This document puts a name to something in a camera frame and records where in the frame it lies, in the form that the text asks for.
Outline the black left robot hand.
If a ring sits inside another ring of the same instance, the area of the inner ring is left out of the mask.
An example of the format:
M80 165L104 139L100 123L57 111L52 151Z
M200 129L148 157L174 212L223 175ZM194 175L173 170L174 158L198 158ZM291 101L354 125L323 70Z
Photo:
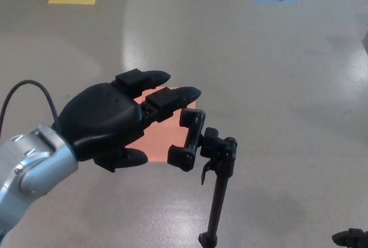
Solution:
M93 160L112 173L146 164L146 154L128 145L143 137L152 123L167 120L201 95L191 86L156 90L170 77L164 71L134 69L116 75L110 83L92 85L69 101L57 125L76 160ZM154 92L136 102L149 89Z

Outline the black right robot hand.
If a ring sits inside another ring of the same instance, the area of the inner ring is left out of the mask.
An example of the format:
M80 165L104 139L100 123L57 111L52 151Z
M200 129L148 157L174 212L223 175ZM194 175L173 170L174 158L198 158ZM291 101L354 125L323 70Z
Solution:
M341 247L367 248L367 231L349 228L332 236L333 242Z

